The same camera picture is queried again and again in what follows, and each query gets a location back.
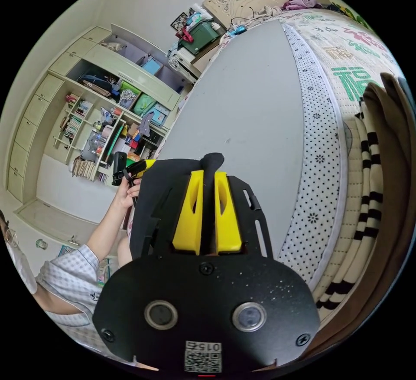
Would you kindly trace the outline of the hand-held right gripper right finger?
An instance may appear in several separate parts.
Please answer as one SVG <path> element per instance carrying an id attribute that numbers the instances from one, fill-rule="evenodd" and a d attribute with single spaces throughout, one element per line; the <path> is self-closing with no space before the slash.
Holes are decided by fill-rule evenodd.
<path id="1" fill-rule="evenodd" d="M 214 218 L 216 254 L 241 251 L 240 235 L 234 200 L 226 172 L 214 174 Z"/>

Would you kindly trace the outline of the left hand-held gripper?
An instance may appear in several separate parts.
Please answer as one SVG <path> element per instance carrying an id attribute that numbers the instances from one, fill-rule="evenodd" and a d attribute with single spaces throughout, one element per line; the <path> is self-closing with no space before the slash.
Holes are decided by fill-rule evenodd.
<path id="1" fill-rule="evenodd" d="M 127 166 L 124 169 L 124 176 L 128 181 L 129 187 L 132 188 L 134 186 L 134 181 L 141 178 L 143 174 L 154 165 L 155 162 L 156 160 L 154 159 L 146 159 Z"/>

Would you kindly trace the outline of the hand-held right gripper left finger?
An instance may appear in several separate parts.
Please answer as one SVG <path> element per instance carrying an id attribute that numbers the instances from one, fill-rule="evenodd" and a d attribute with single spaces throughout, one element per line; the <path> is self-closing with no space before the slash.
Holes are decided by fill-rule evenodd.
<path id="1" fill-rule="evenodd" d="M 203 177 L 203 170 L 191 172 L 172 241 L 175 250 L 197 256 L 201 248 Z"/>

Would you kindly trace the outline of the person's left hand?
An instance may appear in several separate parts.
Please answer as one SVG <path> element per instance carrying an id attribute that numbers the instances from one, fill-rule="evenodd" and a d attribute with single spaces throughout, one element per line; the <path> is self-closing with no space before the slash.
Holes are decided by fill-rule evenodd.
<path id="1" fill-rule="evenodd" d="M 122 178 L 112 202 L 117 211 L 126 212 L 133 205 L 133 200 L 140 191 L 141 180 L 141 178 L 134 178 L 130 181 L 126 177 Z"/>

